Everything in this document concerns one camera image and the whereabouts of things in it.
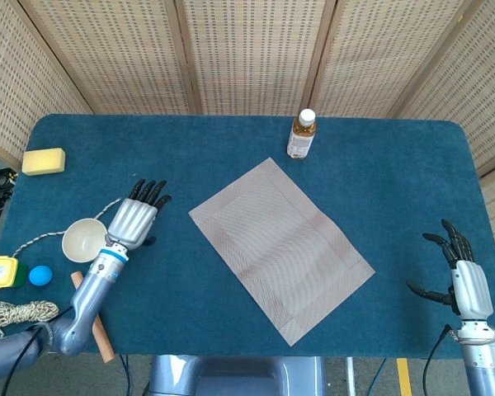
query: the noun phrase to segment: bottle cap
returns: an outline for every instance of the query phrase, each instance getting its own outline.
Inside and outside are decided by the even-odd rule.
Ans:
[[[315,122],[315,112],[312,109],[304,109],[299,114],[299,122],[302,126],[311,126]]]

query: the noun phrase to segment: wooden stick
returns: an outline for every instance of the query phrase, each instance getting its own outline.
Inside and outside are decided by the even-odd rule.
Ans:
[[[74,272],[72,274],[72,282],[75,286],[75,289],[78,289],[78,287],[83,282],[82,272]],[[108,335],[106,334],[105,328],[102,325],[99,315],[96,316],[96,320],[93,322],[92,333],[93,337],[96,339],[96,344],[99,348],[99,353],[101,353],[102,361],[108,363],[109,361],[113,360],[116,355],[114,354],[114,350],[112,349],[112,345],[110,344],[110,340],[108,339]]]

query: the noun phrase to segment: sponge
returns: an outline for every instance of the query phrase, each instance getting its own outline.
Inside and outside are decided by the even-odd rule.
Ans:
[[[61,148],[26,151],[22,161],[22,173],[34,176],[62,172],[65,161],[66,153]]]

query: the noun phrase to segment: blue ball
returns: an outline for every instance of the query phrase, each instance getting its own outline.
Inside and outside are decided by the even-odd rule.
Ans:
[[[46,286],[53,278],[53,272],[48,266],[36,266],[30,271],[30,282],[35,286]]]

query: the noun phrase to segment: table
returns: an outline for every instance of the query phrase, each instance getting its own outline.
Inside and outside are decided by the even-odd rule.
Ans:
[[[417,281],[446,291],[450,271],[423,232],[442,233],[447,218],[473,244],[495,308],[495,242],[463,130],[448,121],[321,118],[309,156],[285,146],[290,117],[50,115],[28,149],[62,147],[60,174],[20,175],[0,240],[11,254],[36,235],[66,229],[125,196],[141,177],[166,179],[173,200],[151,229],[152,247],[130,261],[101,312],[115,351],[244,356],[426,357],[448,307],[419,299]],[[333,219],[376,273],[314,330],[290,347],[273,328],[188,212],[264,159],[272,157]],[[115,210],[101,220],[108,225]],[[0,290],[13,303],[49,299],[66,308],[73,294],[60,238],[20,256],[49,265],[54,279]],[[490,318],[495,326],[495,314]],[[11,326],[8,333],[25,325]],[[95,351],[93,342],[88,347]],[[437,357],[460,357],[444,342]]]

